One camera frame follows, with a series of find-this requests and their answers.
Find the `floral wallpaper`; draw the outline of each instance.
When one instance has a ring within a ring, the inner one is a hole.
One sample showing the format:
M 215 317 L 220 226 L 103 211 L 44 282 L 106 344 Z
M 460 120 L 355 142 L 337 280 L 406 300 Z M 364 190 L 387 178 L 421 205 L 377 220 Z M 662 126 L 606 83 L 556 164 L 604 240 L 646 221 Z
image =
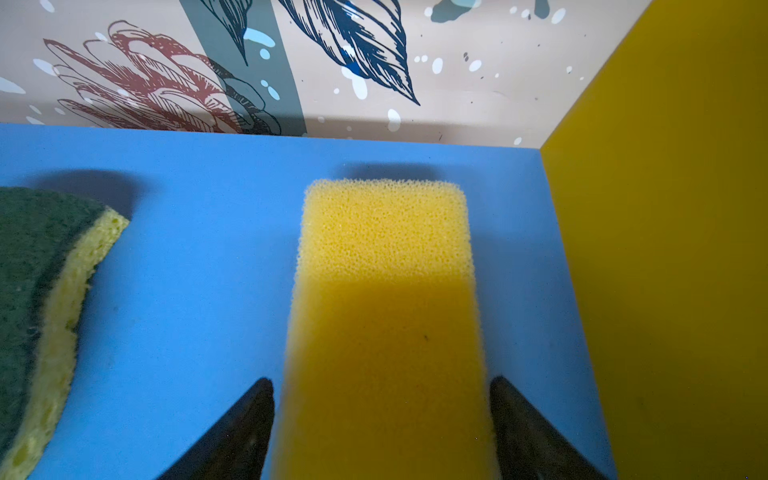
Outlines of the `floral wallpaper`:
M 5 2 L 0 121 L 540 147 L 649 2 Z

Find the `scrub sponge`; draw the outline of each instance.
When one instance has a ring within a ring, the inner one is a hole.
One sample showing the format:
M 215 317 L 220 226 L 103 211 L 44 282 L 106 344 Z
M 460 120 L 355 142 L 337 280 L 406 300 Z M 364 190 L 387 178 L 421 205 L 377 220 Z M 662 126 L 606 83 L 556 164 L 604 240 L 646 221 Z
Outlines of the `scrub sponge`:
M 127 223 L 93 200 L 0 188 L 0 480 L 27 478 L 53 435 L 88 279 Z
M 272 475 L 498 478 L 464 194 L 306 193 Z

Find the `yellow panel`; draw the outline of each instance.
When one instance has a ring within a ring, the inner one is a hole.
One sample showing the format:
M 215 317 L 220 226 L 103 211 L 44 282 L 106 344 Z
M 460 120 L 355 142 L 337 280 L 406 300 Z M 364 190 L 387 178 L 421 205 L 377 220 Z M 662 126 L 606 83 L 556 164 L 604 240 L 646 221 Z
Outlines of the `yellow panel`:
M 766 18 L 656 0 L 542 149 L 622 478 L 768 475 Z

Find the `porous foam texture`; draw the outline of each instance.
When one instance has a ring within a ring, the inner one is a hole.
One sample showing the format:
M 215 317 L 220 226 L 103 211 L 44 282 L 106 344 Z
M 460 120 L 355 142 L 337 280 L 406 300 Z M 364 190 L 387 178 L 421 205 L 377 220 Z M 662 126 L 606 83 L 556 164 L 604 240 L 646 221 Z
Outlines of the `porous foam texture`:
M 464 194 L 306 192 L 272 477 L 499 478 Z

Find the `blue leaf illustration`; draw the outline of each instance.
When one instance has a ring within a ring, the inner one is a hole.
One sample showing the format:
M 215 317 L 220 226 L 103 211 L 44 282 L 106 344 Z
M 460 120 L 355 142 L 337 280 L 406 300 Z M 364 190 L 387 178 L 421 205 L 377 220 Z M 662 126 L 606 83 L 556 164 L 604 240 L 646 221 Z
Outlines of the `blue leaf illustration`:
M 398 0 L 280 0 L 302 31 L 337 64 L 417 105 Z
M 536 0 L 533 14 L 541 19 L 547 18 L 549 16 L 549 0 Z
M 248 8 L 253 4 L 253 0 L 200 0 L 203 5 L 210 10 L 212 14 L 221 22 L 230 33 L 232 41 L 237 45 L 243 60 L 248 65 L 245 58 L 245 41 L 243 34 L 247 27 L 246 15 Z

